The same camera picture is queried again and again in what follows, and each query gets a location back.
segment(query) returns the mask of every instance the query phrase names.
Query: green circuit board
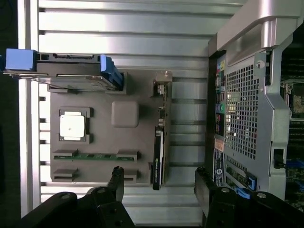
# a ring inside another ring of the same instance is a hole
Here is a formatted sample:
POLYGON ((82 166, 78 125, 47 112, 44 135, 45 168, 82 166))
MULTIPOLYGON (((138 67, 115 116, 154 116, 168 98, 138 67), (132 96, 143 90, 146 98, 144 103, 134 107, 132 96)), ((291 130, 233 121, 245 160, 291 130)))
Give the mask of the green circuit board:
POLYGON ((102 161, 128 161, 133 162, 134 158, 117 157, 116 154, 100 154, 100 153, 78 153, 74 156, 54 156, 54 159, 62 160, 102 160, 102 161))

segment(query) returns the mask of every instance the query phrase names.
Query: blue drive bracket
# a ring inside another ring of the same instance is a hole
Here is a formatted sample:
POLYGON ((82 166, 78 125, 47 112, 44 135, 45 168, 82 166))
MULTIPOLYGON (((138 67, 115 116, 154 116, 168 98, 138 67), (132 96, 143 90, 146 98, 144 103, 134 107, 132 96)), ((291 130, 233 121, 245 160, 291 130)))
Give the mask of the blue drive bracket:
POLYGON ((6 50, 6 70, 36 71, 36 54, 34 50, 6 50))
POLYGON ((106 74, 110 82, 116 82, 119 86, 124 86, 124 77, 119 73, 114 65, 112 58, 100 55, 100 72, 106 74))

